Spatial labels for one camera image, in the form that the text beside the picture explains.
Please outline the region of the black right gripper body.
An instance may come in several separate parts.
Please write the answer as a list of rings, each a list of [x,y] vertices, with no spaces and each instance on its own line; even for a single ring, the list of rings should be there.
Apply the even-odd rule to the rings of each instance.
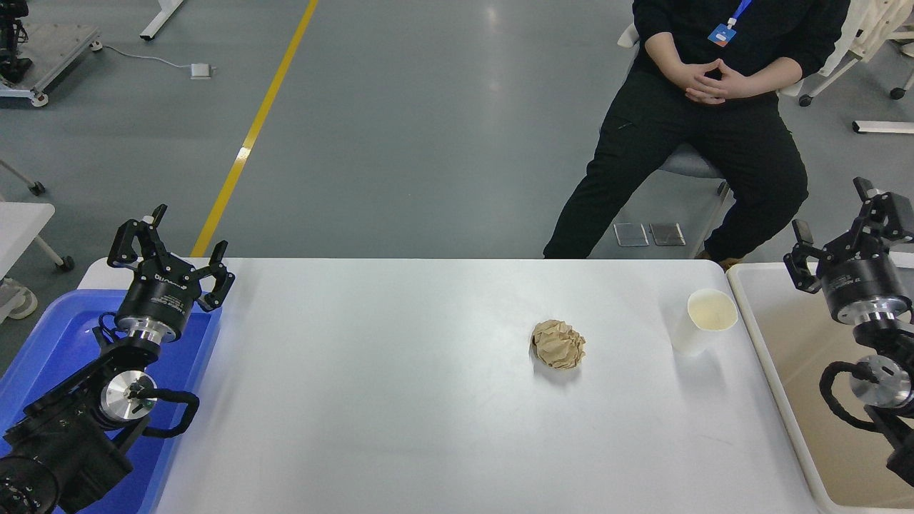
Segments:
[[[888,255],[824,261],[820,289],[832,318],[862,318],[864,313],[898,316],[912,308],[900,269]]]

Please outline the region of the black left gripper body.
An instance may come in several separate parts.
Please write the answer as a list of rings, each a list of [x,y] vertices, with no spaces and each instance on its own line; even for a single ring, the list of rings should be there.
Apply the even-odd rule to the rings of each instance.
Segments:
[[[197,286],[184,280],[186,270],[143,263],[134,273],[124,302],[116,313],[118,329],[129,332],[151,326],[161,335],[181,335],[197,299]]]

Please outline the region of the person's left hand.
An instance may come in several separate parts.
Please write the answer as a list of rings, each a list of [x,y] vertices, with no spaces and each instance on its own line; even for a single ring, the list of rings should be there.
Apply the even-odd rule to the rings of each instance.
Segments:
[[[746,99],[758,94],[750,77],[745,77],[740,72],[735,71],[724,61],[719,59],[719,71],[708,73],[711,79],[718,79],[721,82],[720,87],[727,91],[725,100]]]

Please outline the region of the person's right hand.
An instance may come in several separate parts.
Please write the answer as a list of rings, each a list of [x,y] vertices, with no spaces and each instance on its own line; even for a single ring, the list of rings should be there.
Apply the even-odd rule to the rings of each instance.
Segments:
[[[666,73],[669,81],[685,92],[690,101],[704,105],[718,105],[725,101],[727,91],[720,87],[718,79],[711,79],[708,73],[719,71],[720,61],[704,64],[673,63]]]

